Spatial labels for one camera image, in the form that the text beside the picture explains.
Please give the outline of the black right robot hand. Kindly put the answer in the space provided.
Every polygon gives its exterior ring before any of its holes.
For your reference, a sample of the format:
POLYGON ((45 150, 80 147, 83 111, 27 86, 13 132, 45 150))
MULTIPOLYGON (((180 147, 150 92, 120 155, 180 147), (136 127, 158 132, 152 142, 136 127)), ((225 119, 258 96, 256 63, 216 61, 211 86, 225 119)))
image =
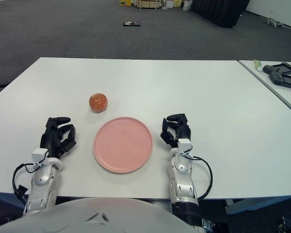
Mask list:
POLYGON ((170 115, 163 119, 161 138, 170 145, 177 148, 180 139, 191 139, 191 129, 184 113, 170 115))

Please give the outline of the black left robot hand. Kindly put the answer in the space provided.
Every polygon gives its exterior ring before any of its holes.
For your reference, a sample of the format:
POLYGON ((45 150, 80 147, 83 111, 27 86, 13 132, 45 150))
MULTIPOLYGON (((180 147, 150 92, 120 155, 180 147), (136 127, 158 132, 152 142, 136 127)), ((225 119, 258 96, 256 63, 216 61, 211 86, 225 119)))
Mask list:
POLYGON ((75 145, 76 129, 69 117, 50 117, 42 134, 40 148, 48 150, 48 158, 60 159, 75 145))

